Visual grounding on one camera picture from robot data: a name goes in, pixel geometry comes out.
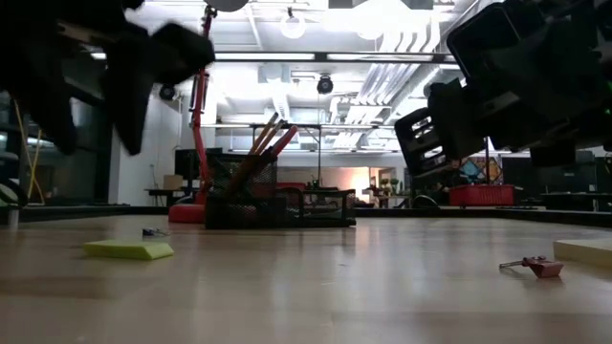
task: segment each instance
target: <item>ceiling fixture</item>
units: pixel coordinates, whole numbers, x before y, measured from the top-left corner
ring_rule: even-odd
[[[296,20],[297,23],[292,23],[291,25],[294,27],[290,28],[289,21],[292,19]],[[295,15],[294,10],[289,7],[287,8],[287,16],[280,20],[280,32],[287,38],[298,39],[306,33],[306,20],[301,15]]]

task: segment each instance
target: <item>red bin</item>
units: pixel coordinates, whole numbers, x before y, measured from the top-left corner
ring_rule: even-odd
[[[462,185],[450,190],[450,205],[514,205],[514,185]]]

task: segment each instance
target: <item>red stand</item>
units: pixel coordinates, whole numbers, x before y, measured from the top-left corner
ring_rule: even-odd
[[[212,18],[217,16],[217,11],[210,6],[207,6],[204,12],[204,24],[202,25],[204,37],[210,34],[210,25]],[[195,87],[191,97],[195,99],[193,106],[191,130],[193,131],[193,141],[195,142],[195,150],[200,159],[200,187],[195,195],[194,204],[175,204],[170,207],[168,220],[171,223],[184,224],[203,224],[205,218],[205,209],[207,202],[207,191],[209,186],[208,180],[208,162],[207,152],[204,147],[204,141],[200,133],[202,109],[206,105],[206,97],[208,90],[208,73],[205,69],[193,78]]]

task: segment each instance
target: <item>cable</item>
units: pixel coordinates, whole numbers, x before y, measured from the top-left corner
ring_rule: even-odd
[[[40,185],[35,177],[36,164],[38,159],[38,152],[40,151],[40,137],[42,135],[42,131],[38,130],[38,141],[36,142],[36,151],[35,151],[35,161],[32,164],[32,159],[30,158],[30,153],[28,152],[28,139],[24,133],[23,129],[23,121],[21,120],[21,111],[19,110],[19,104],[17,100],[13,99],[13,103],[15,105],[15,113],[17,114],[17,122],[19,123],[19,132],[21,133],[21,142],[23,143],[23,150],[26,152],[26,158],[28,159],[28,166],[30,167],[30,172],[32,177],[30,178],[30,190],[28,192],[28,202],[30,201],[30,197],[32,195],[32,184],[36,186],[38,190],[38,195],[40,196],[40,202],[45,204],[45,197],[43,196],[42,190],[40,189]]]

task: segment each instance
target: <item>white wall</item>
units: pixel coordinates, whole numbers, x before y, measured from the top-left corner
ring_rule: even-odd
[[[144,190],[154,188],[155,183],[162,187],[164,175],[174,174],[174,150],[181,143],[182,123],[180,113],[151,97],[139,155],[130,157],[114,133],[109,203],[153,205],[153,198]]]

